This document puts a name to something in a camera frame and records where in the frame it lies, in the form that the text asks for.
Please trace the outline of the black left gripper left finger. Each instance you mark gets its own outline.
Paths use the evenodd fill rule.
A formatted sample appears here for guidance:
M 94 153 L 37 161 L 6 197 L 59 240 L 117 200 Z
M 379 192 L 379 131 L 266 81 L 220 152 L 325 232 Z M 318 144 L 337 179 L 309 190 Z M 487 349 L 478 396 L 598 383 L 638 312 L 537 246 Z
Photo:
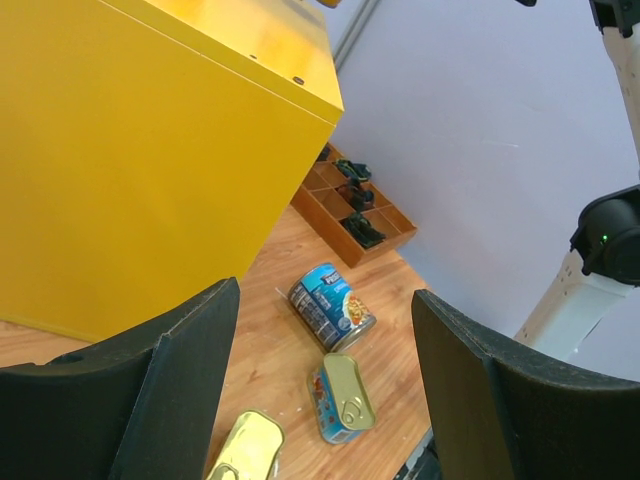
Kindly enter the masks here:
M 240 289 L 174 309 L 43 365 L 1 371 L 5 479 L 200 479 Z

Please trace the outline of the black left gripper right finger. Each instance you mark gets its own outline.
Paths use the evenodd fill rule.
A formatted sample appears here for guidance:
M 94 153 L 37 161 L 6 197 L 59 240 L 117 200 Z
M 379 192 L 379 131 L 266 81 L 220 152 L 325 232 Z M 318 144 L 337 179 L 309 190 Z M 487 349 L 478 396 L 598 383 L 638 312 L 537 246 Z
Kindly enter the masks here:
M 638 478 L 637 382 L 540 353 L 428 290 L 411 310 L 443 478 Z

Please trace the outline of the blue Progresso soup can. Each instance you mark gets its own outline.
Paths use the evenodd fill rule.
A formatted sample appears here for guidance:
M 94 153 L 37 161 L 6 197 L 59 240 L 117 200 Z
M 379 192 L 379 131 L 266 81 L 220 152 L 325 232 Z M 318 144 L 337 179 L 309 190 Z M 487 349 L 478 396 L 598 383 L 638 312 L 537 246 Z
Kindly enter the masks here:
M 349 349 L 377 319 L 332 263 L 304 274 L 288 300 L 327 353 Z

